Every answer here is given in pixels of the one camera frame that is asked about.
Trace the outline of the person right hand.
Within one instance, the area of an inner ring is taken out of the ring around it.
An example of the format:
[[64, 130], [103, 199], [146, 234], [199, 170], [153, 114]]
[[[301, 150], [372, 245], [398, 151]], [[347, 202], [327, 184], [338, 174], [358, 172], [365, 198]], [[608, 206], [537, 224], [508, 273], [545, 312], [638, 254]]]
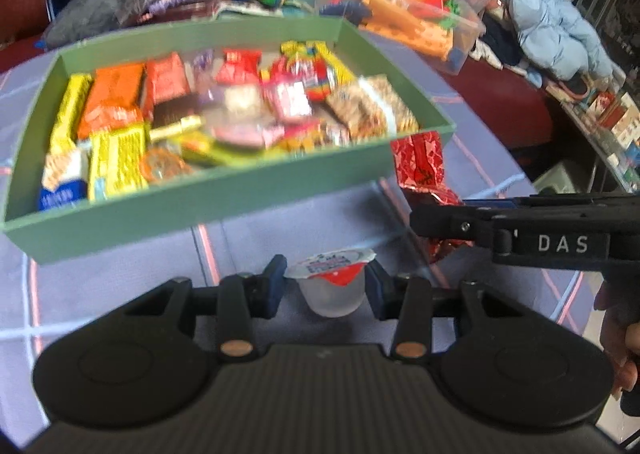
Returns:
[[604, 281], [594, 298], [593, 309], [603, 311], [600, 344], [614, 370], [611, 394], [620, 400], [639, 379], [639, 322], [627, 322], [620, 316], [625, 298], [620, 289]]

